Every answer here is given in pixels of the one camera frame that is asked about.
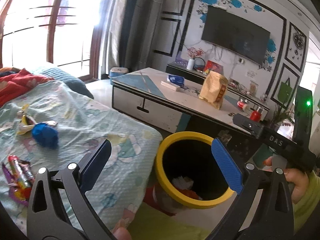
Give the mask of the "person's left hand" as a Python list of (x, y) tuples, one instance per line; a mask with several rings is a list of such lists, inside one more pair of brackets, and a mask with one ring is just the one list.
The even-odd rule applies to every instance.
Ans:
[(117, 240), (132, 240), (129, 231), (124, 227), (119, 227), (113, 231), (113, 235)]

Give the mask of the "person's right hand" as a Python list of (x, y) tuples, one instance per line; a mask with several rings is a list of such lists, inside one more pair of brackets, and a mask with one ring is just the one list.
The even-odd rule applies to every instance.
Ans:
[(305, 172), (296, 168), (286, 168), (283, 172), (286, 181), (295, 185), (291, 193), (291, 199), (293, 204), (297, 204), (308, 190), (309, 177)]

